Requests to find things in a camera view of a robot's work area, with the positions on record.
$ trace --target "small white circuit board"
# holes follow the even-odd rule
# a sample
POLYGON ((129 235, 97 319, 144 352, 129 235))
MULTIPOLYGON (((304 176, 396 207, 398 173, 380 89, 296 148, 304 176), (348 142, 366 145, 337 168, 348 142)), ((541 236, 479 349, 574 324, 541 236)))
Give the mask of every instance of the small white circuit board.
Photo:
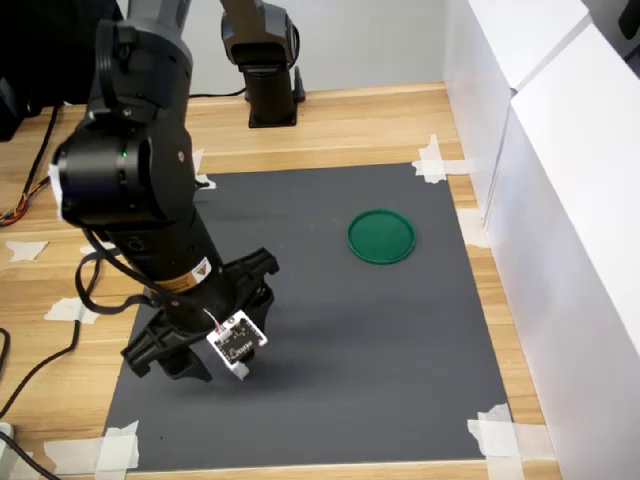
POLYGON ((248 353, 267 344, 267 337, 242 310, 238 310, 219 329, 207 335, 207 340, 227 368, 240 380, 249 373, 241 360, 248 353))

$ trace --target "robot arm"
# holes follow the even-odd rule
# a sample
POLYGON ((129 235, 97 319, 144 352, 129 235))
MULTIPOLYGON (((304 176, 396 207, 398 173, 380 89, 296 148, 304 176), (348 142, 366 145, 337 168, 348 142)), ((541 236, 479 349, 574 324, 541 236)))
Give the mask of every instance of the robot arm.
POLYGON ((227 366, 243 366, 266 342, 274 297, 264 277, 279 267, 265 249, 223 263, 194 206, 192 146, 185 129, 193 62, 180 38, 189 3, 132 0, 127 20, 100 23, 85 117, 60 145, 53 164, 64 220, 84 230, 98 251, 93 255, 150 289, 149 301, 137 296, 120 308, 100 307, 83 294, 78 274, 87 308, 114 313, 133 303, 159 307, 123 350, 127 364, 138 376, 157 361, 171 378, 209 380, 190 345, 215 330, 214 348, 227 366), (96 237, 113 242, 133 271, 118 265, 96 237), (235 328, 251 333, 254 341, 239 345, 235 328), (226 343, 241 355, 230 357, 226 343))

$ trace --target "white panel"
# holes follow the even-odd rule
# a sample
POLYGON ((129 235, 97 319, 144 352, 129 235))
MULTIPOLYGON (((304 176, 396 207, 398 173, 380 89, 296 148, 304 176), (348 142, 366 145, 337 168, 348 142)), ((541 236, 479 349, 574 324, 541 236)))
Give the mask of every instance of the white panel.
POLYGON ((580 0, 469 0, 509 85, 520 90, 532 72, 584 22, 580 0))
MULTIPOLYGON (((446 1, 271 3, 286 8, 300 30, 298 65, 305 88, 330 90, 442 81, 446 1)), ((183 38, 194 59, 192 93, 227 93, 244 86, 225 55, 221 18, 218 0, 191 2, 183 38)))
POLYGON ((638 478, 640 359, 514 113, 488 233, 563 478, 638 478))
POLYGON ((640 347, 638 78, 590 26, 512 104, 640 347))
POLYGON ((482 216, 504 131, 511 89, 467 0, 449 0, 445 82, 482 216))

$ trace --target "black cable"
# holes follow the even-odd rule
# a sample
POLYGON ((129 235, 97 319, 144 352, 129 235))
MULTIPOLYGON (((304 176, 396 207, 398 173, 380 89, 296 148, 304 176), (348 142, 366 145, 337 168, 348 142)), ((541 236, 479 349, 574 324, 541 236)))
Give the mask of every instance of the black cable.
POLYGON ((76 290, 78 291, 78 296, 80 297, 80 300, 82 301, 82 304, 85 307, 87 307, 92 312, 99 313, 101 315, 117 315, 118 313, 124 312, 127 308, 133 305, 152 306, 151 300, 146 295, 132 295, 130 297, 127 297, 127 299, 124 301, 122 305, 119 305, 116 307, 112 307, 112 306, 107 307, 104 305, 98 305, 93 300, 91 300, 91 292, 88 289, 85 289, 82 283, 82 267, 86 263, 92 262, 94 260, 101 260, 101 259, 102 259, 101 252, 92 252, 80 261, 80 265, 78 265, 78 268, 76 269, 76 276, 75 276, 76 290))
POLYGON ((167 290, 166 288, 158 285, 155 282, 152 282, 141 273, 138 273, 135 270, 132 270, 131 268, 127 267, 124 263, 120 262, 115 257, 115 255, 113 255, 112 252, 104 248, 104 246, 95 237, 94 233, 91 230, 84 228, 82 229, 82 232, 84 233, 84 236, 87 238, 87 240, 89 241, 89 244, 94 248, 94 250, 96 252, 100 252, 101 258, 103 258, 104 260, 109 262, 111 265, 113 265, 118 271, 124 273, 126 276, 132 278, 136 282, 141 283, 148 289, 155 291, 162 297, 165 297, 173 302, 184 303, 196 309, 203 308, 202 305, 200 305, 200 303, 193 300, 192 298, 184 297, 182 295, 176 295, 172 291, 167 290))
POLYGON ((40 150, 38 150, 36 159, 33 161, 33 165, 31 165, 29 176, 27 177, 27 181, 25 182, 24 188, 22 189, 22 193, 24 195, 27 195, 29 193, 29 190, 31 189, 31 184, 33 183, 33 179, 36 176, 36 173, 38 172, 38 168, 40 168, 40 162, 42 162, 42 158, 44 157, 44 152, 47 150, 47 145, 49 144, 49 139, 51 138, 51 134, 53 133, 53 127, 56 124, 59 111, 60 111, 60 105, 56 105, 55 107, 53 107, 53 112, 51 113, 51 119, 49 120, 49 126, 47 126, 47 132, 44 134, 42 145, 40 145, 40 150))
POLYGON ((25 452, 20 447, 20 445, 18 445, 15 442, 15 440, 13 440, 6 433, 0 432, 0 440, 4 440, 5 443, 7 445, 9 445, 9 447, 11 447, 11 449, 14 452, 16 452, 20 456, 20 458, 22 458, 27 463, 27 465, 29 465, 31 468, 33 468, 36 472, 38 472, 40 475, 42 475, 47 480, 61 480, 60 477, 58 477, 58 476, 54 475, 53 473, 51 473, 50 471, 46 470, 42 465, 40 465, 33 458, 31 458, 29 455, 27 455, 27 452, 25 452))
MULTIPOLYGON (((91 280, 89 281, 89 286, 87 287, 88 292, 93 291, 93 289, 95 288, 96 282, 98 281, 98 276, 100 275, 101 261, 102 261, 101 259, 96 260, 96 263, 93 269, 93 275, 91 276, 91 280)), ((73 323, 74 323, 73 337, 71 338, 71 344, 68 347, 60 350, 59 352, 54 353, 50 357, 47 357, 38 365, 33 367, 29 373, 27 373, 27 375, 22 379, 22 381, 20 382, 18 387, 15 389, 15 391, 11 394, 11 396, 9 397, 9 400, 7 400, 7 403, 3 407, 2 411, 0 411, 0 419, 2 419, 7 414, 7 412, 15 402, 16 398, 18 398, 18 395, 20 395, 24 387, 27 385, 27 383, 29 383, 29 380, 31 380, 36 373, 38 373, 43 367, 53 362, 57 358, 75 350, 76 346, 78 345, 78 339, 80 337, 80 320, 77 319, 73 323)), ((0 328, 0 333, 2 333, 5 337, 5 340, 2 346, 2 353, 0 353, 0 373, 2 373, 5 360, 7 358, 7 355, 9 354, 9 347, 11 345, 11 336, 9 335, 9 332, 7 332, 4 328, 0 328)), ((47 480, 60 480, 60 477, 49 472, 42 465, 40 465, 38 462, 32 459, 29 455, 27 455, 27 453, 20 447, 20 445, 16 443, 15 440, 13 440, 4 432, 0 432, 0 440, 3 440, 14 452, 18 454, 18 456, 20 456, 20 458, 22 458, 22 460, 24 460, 27 463, 27 465, 33 468, 36 472, 38 472, 44 478, 46 478, 47 480)))
POLYGON ((218 97, 236 97, 247 91, 247 87, 241 88, 237 92, 231 93, 194 93, 189 98, 218 98, 218 97))
POLYGON ((2 352, 0 353, 0 375, 2 375, 2 370, 4 367, 4 362, 7 359, 7 355, 9 355, 9 347, 11 347, 11 335, 4 328, 0 327, 0 333, 4 337, 4 342, 2 344, 2 352))
MULTIPOLYGON (((91 277, 91 281, 89 282, 89 287, 87 288, 88 291, 93 291, 93 289, 95 287, 95 284, 98 281, 98 275, 100 275, 100 260, 96 261, 96 263, 95 263, 95 267, 93 269, 93 275, 91 277)), ((4 360, 5 360, 6 356, 9 353, 9 338, 10 338, 9 337, 9 332, 4 330, 4 333, 6 335, 7 340, 5 341, 6 350, 5 350, 5 348, 3 348, 2 354, 0 355, 0 358, 2 359, 2 363, 4 363, 4 360)), ((20 393, 22 392, 22 389, 27 385, 29 380, 31 380, 33 378, 33 376, 40 371, 40 369, 42 369, 43 367, 45 367, 49 363, 53 362, 57 358, 59 358, 59 357, 65 355, 65 354, 73 351, 76 348, 76 345, 78 344, 79 336, 80 336, 80 320, 78 319, 78 320, 74 321, 73 337, 71 338, 71 344, 68 347, 60 350, 59 352, 54 353, 50 357, 44 359, 38 365, 33 367, 29 373, 27 373, 27 375, 22 379, 22 381, 20 382, 18 387, 15 389, 15 391, 9 397, 9 400, 7 400, 7 403, 5 404, 5 406, 0 411, 0 419, 2 419, 7 414, 7 412, 9 411, 11 406, 13 405, 13 402, 15 402, 16 398, 18 398, 18 395, 20 395, 20 393)))

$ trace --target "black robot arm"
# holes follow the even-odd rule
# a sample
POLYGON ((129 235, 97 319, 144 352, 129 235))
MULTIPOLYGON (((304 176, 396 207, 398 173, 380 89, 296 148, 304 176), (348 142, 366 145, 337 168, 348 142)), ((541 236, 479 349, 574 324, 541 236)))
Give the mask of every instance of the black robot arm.
POLYGON ((300 54, 300 34, 284 8, 262 0, 221 0, 222 41, 244 75, 251 103, 249 127, 293 126, 306 98, 300 69, 291 90, 289 70, 300 54))
MULTIPOLYGON (((192 59, 180 38, 189 3, 132 0, 127 20, 100 23, 86 114, 56 151, 51 172, 62 217, 97 250, 84 261, 102 256, 149 291, 119 309, 100 307, 83 292, 78 273, 83 303, 100 313, 134 303, 159 307, 123 350, 126 363, 139 376, 157 361, 171 378, 209 380, 190 346, 214 329, 220 339, 233 335, 224 322, 238 312, 261 335, 273 302, 264 277, 278 263, 265 249, 224 263, 194 206, 185 129, 192 59), (98 238, 113 242, 131 268, 98 238)), ((247 344, 232 363, 249 360, 257 346, 247 344)))

